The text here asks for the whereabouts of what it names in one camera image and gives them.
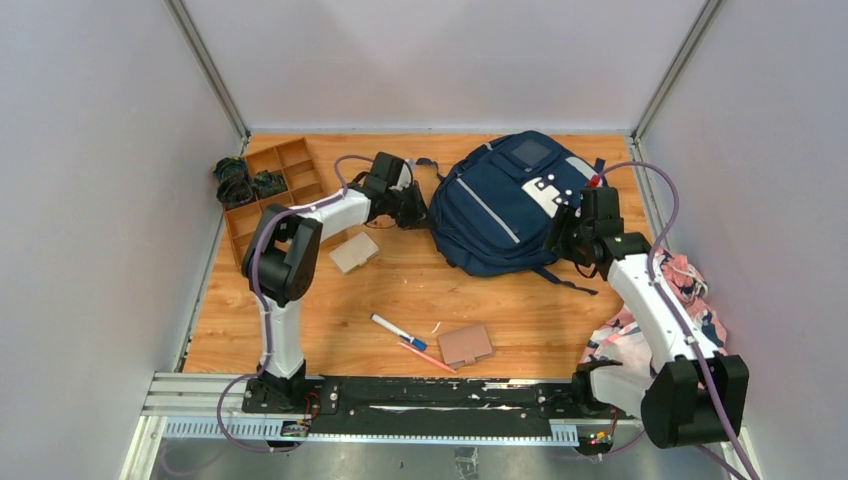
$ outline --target blue marker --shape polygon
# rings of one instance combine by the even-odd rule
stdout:
[[[402,339],[406,340],[407,342],[411,343],[411,344],[412,344],[415,348],[417,348],[418,350],[421,350],[421,351],[423,352],[424,350],[426,350],[426,349],[427,349],[427,344],[426,344],[426,343],[422,342],[421,340],[418,340],[417,338],[413,337],[412,335],[410,335],[410,334],[408,334],[408,333],[404,332],[403,330],[399,329],[398,327],[396,327],[396,326],[392,325],[392,323],[391,323],[391,322],[389,322],[389,321],[388,321],[388,320],[386,320],[385,318],[383,318],[383,317],[381,317],[381,316],[377,315],[376,313],[372,313],[372,314],[371,314],[371,320],[374,320],[374,321],[375,321],[375,322],[377,322],[378,324],[380,324],[380,325],[382,325],[383,327],[385,327],[385,328],[386,328],[386,330],[388,330],[388,331],[390,331],[390,332],[394,333],[395,335],[399,336],[400,338],[402,338]]]

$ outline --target floor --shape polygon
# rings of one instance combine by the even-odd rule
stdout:
[[[302,135],[255,135],[249,151]],[[386,151],[404,158],[428,157],[447,171],[468,152],[498,135],[483,134],[322,134],[306,135],[317,157],[326,190],[335,191],[332,163],[350,153]],[[577,155],[608,165],[629,160],[624,137],[554,136]],[[367,164],[350,160],[342,173],[352,179]],[[437,180],[432,169],[416,169],[429,201]],[[608,180],[619,190],[628,231],[650,232],[632,171],[619,169]],[[402,350],[396,337],[369,320],[372,312],[428,343],[440,358],[437,335],[482,322],[495,355],[463,367],[462,377],[570,378],[591,332],[622,306],[600,278],[586,280],[559,262],[561,278],[600,291],[597,296],[551,285],[534,273],[492,279],[470,277],[450,268],[427,231],[365,231],[380,253],[364,267],[342,275],[322,248],[315,280],[304,297],[301,342],[310,374],[450,375]],[[259,314],[247,281],[235,267],[223,238],[186,359],[186,372],[249,372],[261,353]]]

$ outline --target white wall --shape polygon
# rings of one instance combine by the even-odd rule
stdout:
[[[251,128],[634,127],[703,0],[187,0]]]
[[[118,476],[236,148],[164,2],[0,2],[0,478]]]
[[[751,369],[765,478],[848,471],[846,24],[844,2],[726,2],[645,141]]]

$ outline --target orange pen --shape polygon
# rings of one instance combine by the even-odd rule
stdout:
[[[423,358],[424,360],[427,360],[428,362],[432,363],[433,365],[436,365],[439,368],[445,369],[445,370],[447,370],[451,373],[457,373],[456,370],[450,368],[448,365],[445,365],[444,363],[436,360],[435,358],[431,357],[430,355],[427,355],[426,353],[419,351],[418,349],[412,347],[408,343],[398,342],[398,345],[400,345],[401,347],[403,347],[403,348],[409,350],[410,352],[418,355],[419,357]]]

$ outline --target pink cloth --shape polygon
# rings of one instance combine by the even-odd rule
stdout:
[[[722,353],[726,353],[723,347],[727,330],[704,301],[707,289],[701,272],[689,264],[686,255],[660,249],[657,258],[660,259],[663,277],[686,309],[692,325],[700,328]],[[627,305],[592,333],[580,363],[596,360],[616,360],[640,375],[656,375],[651,368],[651,349]]]

